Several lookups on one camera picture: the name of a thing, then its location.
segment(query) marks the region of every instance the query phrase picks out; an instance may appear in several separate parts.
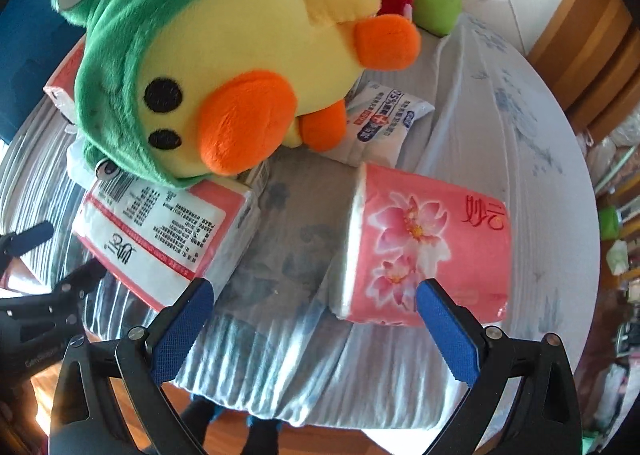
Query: white tissue package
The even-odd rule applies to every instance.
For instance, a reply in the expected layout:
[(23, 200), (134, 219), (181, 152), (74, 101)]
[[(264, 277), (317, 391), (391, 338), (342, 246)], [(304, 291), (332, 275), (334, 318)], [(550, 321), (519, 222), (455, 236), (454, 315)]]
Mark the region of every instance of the white tissue package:
[(347, 107), (343, 140), (322, 155), (351, 166), (371, 162), (396, 167), (411, 125), (433, 110), (427, 101), (369, 82)]
[(175, 190), (122, 173), (94, 183), (73, 230), (124, 285), (161, 310), (197, 277), (211, 282), (217, 299), (258, 221), (257, 197), (237, 181)]

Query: blue fabric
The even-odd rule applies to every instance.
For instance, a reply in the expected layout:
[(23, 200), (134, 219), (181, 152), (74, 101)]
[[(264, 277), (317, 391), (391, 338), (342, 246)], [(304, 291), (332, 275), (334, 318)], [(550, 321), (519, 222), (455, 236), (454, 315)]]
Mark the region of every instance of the blue fabric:
[(213, 309), (213, 288), (203, 283), (171, 323), (151, 354), (151, 377), (156, 385), (172, 381)]
[(43, 96), (42, 87), (84, 34), (50, 0), (9, 0), (0, 12), (0, 138), (10, 142)]
[(427, 325), (449, 370), (471, 388), (480, 375), (478, 349), (431, 285), (422, 282), (415, 291), (418, 314)]

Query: floral pattern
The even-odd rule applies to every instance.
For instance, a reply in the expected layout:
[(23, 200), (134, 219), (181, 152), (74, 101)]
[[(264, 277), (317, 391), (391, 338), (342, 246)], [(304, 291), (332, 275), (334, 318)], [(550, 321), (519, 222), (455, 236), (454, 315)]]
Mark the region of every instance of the floral pattern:
[(441, 237), (447, 225), (447, 211), (435, 200), (418, 203), (415, 196), (406, 199), (394, 192), (389, 198), (392, 205), (369, 219), (371, 225), (382, 230), (376, 245), (378, 252), (389, 256), (372, 269), (367, 296), (378, 307), (391, 303), (415, 312), (418, 284), (433, 278), (438, 262), (450, 258), (449, 247)]

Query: blue gripper pad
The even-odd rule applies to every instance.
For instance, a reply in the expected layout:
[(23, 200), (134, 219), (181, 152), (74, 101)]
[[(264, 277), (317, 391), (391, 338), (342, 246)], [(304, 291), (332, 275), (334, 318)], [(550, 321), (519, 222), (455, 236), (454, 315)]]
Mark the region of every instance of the blue gripper pad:
[(172, 381), (178, 375), (184, 359), (211, 316), (213, 300), (213, 288), (206, 281), (169, 325), (151, 354), (150, 373), (156, 385)]
[(431, 285), (425, 281), (418, 285), (415, 300), (418, 314), (427, 325), (453, 377), (471, 388), (480, 375), (478, 349)]
[(21, 257), (31, 249), (35, 249), (47, 242), (53, 236), (53, 231), (51, 223), (44, 220), (44, 222), (36, 224), (33, 228), (26, 229), (15, 235), (9, 242), (6, 253), (14, 258)]

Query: yellow wing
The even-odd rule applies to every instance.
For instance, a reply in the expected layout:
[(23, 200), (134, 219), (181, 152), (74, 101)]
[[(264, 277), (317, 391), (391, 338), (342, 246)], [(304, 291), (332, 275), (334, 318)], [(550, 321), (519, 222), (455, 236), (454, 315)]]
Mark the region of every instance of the yellow wing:
[(317, 25), (331, 25), (356, 21), (375, 15), (380, 0), (304, 0), (309, 21)]

